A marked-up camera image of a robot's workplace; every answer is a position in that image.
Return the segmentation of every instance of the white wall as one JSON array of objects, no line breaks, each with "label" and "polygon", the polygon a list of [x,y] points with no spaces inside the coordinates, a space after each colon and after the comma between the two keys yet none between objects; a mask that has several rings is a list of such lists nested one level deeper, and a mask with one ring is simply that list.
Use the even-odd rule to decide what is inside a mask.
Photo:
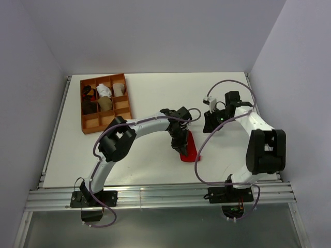
[{"label": "white wall", "polygon": [[35,189],[65,78],[22,3],[0,3],[0,244],[11,247]]},{"label": "white wall", "polygon": [[287,0],[251,72],[262,116],[287,132],[287,166],[313,247],[331,243],[331,1]]},{"label": "white wall", "polygon": [[22,0],[67,74],[250,71],[285,0]]}]

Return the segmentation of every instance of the white table surface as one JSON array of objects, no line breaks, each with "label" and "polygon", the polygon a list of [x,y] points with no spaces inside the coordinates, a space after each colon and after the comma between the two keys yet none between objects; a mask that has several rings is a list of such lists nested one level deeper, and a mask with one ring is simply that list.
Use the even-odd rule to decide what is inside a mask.
[{"label": "white table surface", "polygon": [[[78,177],[88,177],[96,163],[92,147],[100,133],[84,135],[81,131],[80,80],[99,76],[104,75],[72,76],[47,167],[45,188],[72,187]],[[126,74],[125,77],[134,118],[181,106],[197,107],[204,113],[208,106],[202,103],[203,97],[215,83],[234,79],[247,84],[243,72]],[[224,101],[224,94],[230,90],[238,90],[243,101],[252,103],[250,92],[235,83],[223,83],[211,95]],[[208,136],[202,133],[203,126],[203,116],[189,126],[197,148]],[[240,124],[227,124],[202,151],[198,164],[200,176],[207,181],[224,181],[245,163],[248,141],[248,134]],[[193,163],[179,159],[167,132],[153,133],[134,141],[129,154],[114,166],[106,185],[199,182],[193,167]],[[277,177],[269,175],[265,179]]]}]

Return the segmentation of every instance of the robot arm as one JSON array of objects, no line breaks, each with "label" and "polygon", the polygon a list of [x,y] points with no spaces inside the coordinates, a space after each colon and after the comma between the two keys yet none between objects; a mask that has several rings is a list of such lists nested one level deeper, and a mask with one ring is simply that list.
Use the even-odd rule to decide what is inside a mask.
[{"label": "robot arm", "polygon": [[[153,120],[137,125],[119,127],[100,140],[98,149],[102,153],[102,160],[92,179],[92,192],[98,193],[103,190],[106,178],[115,163],[122,160],[128,154],[134,140],[144,135],[159,131],[168,131],[172,137],[172,148],[180,154],[187,156],[187,140],[189,133],[186,124],[177,120],[168,119],[166,116],[185,120],[192,119],[189,111],[184,107],[180,108],[178,111],[164,109],[156,115],[144,118],[153,118]],[[131,122],[139,123],[139,119],[124,120],[121,116],[118,116],[110,123],[107,129],[117,124]]]},{"label": "robot arm", "polygon": [[[216,99],[205,98],[209,111],[204,113],[204,133],[212,132],[222,122],[240,116],[251,110],[249,102],[242,102],[238,91],[225,95],[225,109],[219,110],[213,104]],[[285,168],[286,135],[283,130],[276,130],[268,125],[256,112],[236,119],[249,135],[246,163],[236,173],[230,175],[230,182],[255,183],[268,174],[280,172]],[[249,185],[234,185],[236,189],[249,188]]]}]

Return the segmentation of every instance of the metal frame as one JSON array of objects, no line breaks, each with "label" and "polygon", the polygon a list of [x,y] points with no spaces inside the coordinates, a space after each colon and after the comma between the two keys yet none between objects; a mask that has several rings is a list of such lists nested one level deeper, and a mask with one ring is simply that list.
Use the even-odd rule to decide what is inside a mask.
[{"label": "metal frame", "polygon": [[50,159],[50,156],[51,156],[51,153],[52,153],[52,149],[53,149],[53,145],[54,145],[54,140],[55,140],[56,133],[57,133],[58,124],[59,124],[60,119],[61,119],[62,110],[63,110],[64,103],[65,103],[66,98],[67,98],[67,93],[68,93],[70,82],[71,82],[71,76],[68,76],[67,77],[67,82],[66,82],[66,87],[64,89],[64,93],[63,93],[61,104],[60,104],[60,109],[59,109],[58,114],[57,114],[57,118],[56,118],[56,122],[55,122],[55,127],[54,127],[52,138],[51,138],[51,142],[50,142],[50,145],[48,147],[47,155],[46,155],[46,159],[45,159],[45,163],[44,163],[43,169],[42,169],[42,172],[44,174],[47,171],[48,162],[49,162],[49,159]]},{"label": "metal frame", "polygon": [[[295,197],[289,182],[275,180],[274,182],[260,182],[258,185],[261,187],[259,204],[295,203]],[[117,205],[113,209],[167,208],[210,206],[209,201],[203,198],[208,193],[208,187],[210,186],[202,183],[190,183],[105,187],[104,190],[116,190],[118,192]],[[80,208],[71,209],[69,207],[72,192],[73,188],[31,191],[27,198],[25,211],[80,211]],[[254,190],[254,196],[255,198],[257,196],[256,190]]]},{"label": "metal frame", "polygon": [[[251,87],[248,74],[245,73],[248,86]],[[43,181],[46,176],[49,157],[52,152],[54,139],[61,118],[65,99],[69,89],[71,77],[67,79],[65,91],[60,105],[60,110],[57,116],[52,139],[47,152],[47,157],[44,163],[42,175],[40,178],[39,187],[37,190],[30,191],[26,206],[24,209],[21,225],[19,227],[14,247],[22,248],[25,243],[29,224],[34,211],[81,211],[71,209],[69,207],[71,193],[73,188],[65,189],[44,189]],[[292,214],[293,222],[301,243],[304,248],[310,248],[309,239],[297,210],[296,199],[289,182],[283,182],[279,174],[278,180],[259,181],[261,187],[261,196],[259,204],[274,204],[288,203]],[[203,195],[207,193],[209,186],[201,183],[190,184],[159,184],[159,185],[137,185],[137,186],[121,186],[121,187],[105,187],[104,190],[117,190],[118,200],[117,206],[113,209],[133,209],[133,208],[167,208],[167,207],[196,207],[196,206],[214,206],[209,201],[203,199]]]},{"label": "metal frame", "polygon": [[33,214],[33,212],[24,212],[23,213],[21,224],[20,224],[19,230],[17,231],[16,239],[15,239],[15,243],[14,243],[13,247],[15,247],[15,248],[24,247],[27,231],[29,230],[29,227],[30,227],[32,214]]},{"label": "metal frame", "polygon": [[296,229],[296,232],[299,236],[300,244],[303,248],[311,248],[311,244],[305,229],[305,225],[301,219],[301,216],[298,211],[298,207],[296,203],[289,203],[289,208],[291,211],[291,215],[293,218],[294,226]]}]

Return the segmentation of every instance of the red object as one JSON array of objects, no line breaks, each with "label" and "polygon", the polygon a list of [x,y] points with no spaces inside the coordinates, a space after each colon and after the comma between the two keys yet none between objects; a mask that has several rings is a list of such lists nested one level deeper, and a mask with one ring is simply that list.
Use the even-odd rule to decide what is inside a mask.
[{"label": "red object", "polygon": [[187,140],[187,153],[188,156],[185,156],[183,154],[180,154],[180,160],[183,162],[189,162],[192,163],[195,161],[195,158],[197,157],[197,149],[195,148],[195,143],[193,139],[193,135],[191,131],[188,131],[188,140]]}]

